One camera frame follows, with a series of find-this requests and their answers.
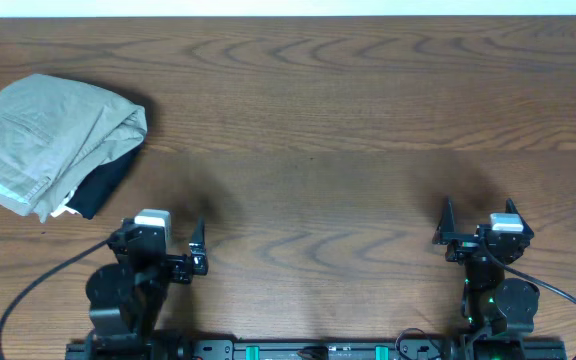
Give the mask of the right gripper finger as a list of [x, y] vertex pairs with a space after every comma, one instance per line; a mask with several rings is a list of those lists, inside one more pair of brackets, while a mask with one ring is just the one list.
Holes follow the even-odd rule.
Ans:
[[506, 214], [514, 214], [519, 218], [519, 220], [521, 221], [521, 224], [523, 225], [523, 230], [522, 230], [523, 234], [526, 234], [526, 235], [528, 235], [528, 234], [533, 235], [534, 234], [533, 229], [528, 225], [528, 223], [526, 222], [524, 217], [519, 213], [519, 210], [517, 209], [516, 205], [514, 204], [514, 202], [511, 198], [508, 198], [505, 202], [505, 213]]
[[442, 213], [432, 238], [434, 245], [448, 245], [455, 237], [455, 220], [452, 201], [446, 198], [442, 207]]

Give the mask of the grey-green shorts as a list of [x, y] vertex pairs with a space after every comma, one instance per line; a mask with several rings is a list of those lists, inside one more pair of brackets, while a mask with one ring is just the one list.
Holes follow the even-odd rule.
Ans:
[[111, 91], [42, 74], [18, 80], [0, 91], [0, 205], [46, 221], [146, 135], [144, 107]]

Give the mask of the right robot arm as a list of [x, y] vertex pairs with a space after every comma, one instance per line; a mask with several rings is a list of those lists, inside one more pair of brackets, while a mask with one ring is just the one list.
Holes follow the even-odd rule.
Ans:
[[534, 330], [540, 292], [529, 281], [508, 278], [506, 267], [533, 237], [510, 199], [472, 234], [457, 230], [452, 202], [445, 201], [432, 243], [445, 246], [445, 259], [465, 269], [460, 312], [469, 329], [445, 347], [444, 359], [526, 357], [523, 337]]

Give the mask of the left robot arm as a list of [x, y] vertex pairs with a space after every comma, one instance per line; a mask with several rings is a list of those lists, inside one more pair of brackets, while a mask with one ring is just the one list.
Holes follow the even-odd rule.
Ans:
[[155, 325], [173, 283], [189, 285], [209, 264], [205, 221], [190, 237], [189, 254], [167, 252], [166, 212], [122, 221], [108, 239], [116, 262], [98, 269], [86, 283], [93, 330], [84, 341], [84, 359], [190, 359], [192, 346]]

